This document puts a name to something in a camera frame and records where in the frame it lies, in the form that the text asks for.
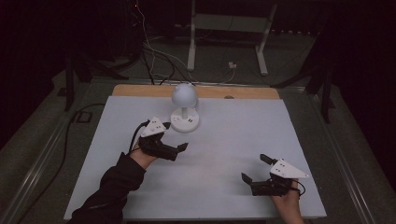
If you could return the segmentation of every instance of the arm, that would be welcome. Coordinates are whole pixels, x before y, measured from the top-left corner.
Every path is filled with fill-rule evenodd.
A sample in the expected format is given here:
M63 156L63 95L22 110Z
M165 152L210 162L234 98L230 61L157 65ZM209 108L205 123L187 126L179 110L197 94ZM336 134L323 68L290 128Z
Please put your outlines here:
M291 187L297 189L298 183L291 182ZM300 195L297 190L289 190L284 196L271 196L277 211L287 224L304 224L300 213Z
M73 212L68 223L121 223L129 191L139 189L146 169L156 159L140 149L129 156L122 153L117 165L105 172L99 190Z

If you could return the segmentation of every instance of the white board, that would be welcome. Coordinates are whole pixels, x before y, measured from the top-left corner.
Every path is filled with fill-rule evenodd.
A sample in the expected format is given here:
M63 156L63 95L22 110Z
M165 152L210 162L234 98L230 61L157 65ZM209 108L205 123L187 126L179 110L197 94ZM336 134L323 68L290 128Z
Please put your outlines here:
M99 188L105 171L127 152L137 126L152 117L170 120L177 109L168 97L110 96L78 177L64 218ZM271 166L260 154L284 159L311 177L300 206L303 217L325 217L321 199L282 100L199 100L200 124L192 133L169 129L163 143L189 143L176 161L156 160L128 196L127 220L217 220L278 217L271 200L252 196L241 173L268 179Z

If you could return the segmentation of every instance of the hand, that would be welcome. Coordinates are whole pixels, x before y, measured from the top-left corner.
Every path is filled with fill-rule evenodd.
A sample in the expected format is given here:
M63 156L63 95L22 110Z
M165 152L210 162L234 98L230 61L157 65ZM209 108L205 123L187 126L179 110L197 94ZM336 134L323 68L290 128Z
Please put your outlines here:
M137 162L143 169L147 170L149 165L157 160L157 157L150 156L142 151L139 146L139 142L134 145L134 149L130 153L129 157L131 157L134 161Z
M291 182L291 187L297 189L297 180ZM283 196L271 196L277 211L282 217L283 221L287 224L304 224L303 218L300 213L299 205L299 191L289 190L286 195Z

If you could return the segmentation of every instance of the white lamp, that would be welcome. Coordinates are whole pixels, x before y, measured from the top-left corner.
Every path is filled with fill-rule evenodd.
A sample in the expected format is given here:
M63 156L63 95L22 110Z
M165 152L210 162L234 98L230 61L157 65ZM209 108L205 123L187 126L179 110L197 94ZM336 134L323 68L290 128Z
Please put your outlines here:
M199 116L194 109L198 97L190 83L181 83L175 86L172 102L180 106L171 115L172 127L180 133L189 133L198 127Z

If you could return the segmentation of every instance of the white table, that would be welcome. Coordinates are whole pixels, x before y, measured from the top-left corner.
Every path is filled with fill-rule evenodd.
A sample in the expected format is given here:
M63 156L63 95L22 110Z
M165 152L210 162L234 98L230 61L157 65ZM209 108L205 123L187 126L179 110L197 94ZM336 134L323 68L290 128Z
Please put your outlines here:
M127 152L135 128L154 116L169 121L170 97L110 96L64 218L99 187L104 172ZM278 217L268 197L252 196L241 179L269 178L260 154L285 159L310 176L308 164L282 100L200 98L200 125L192 133L165 132L163 142L189 143L176 161L156 160L138 191L128 196L127 220L218 220ZM314 179L300 179L304 217L325 217Z

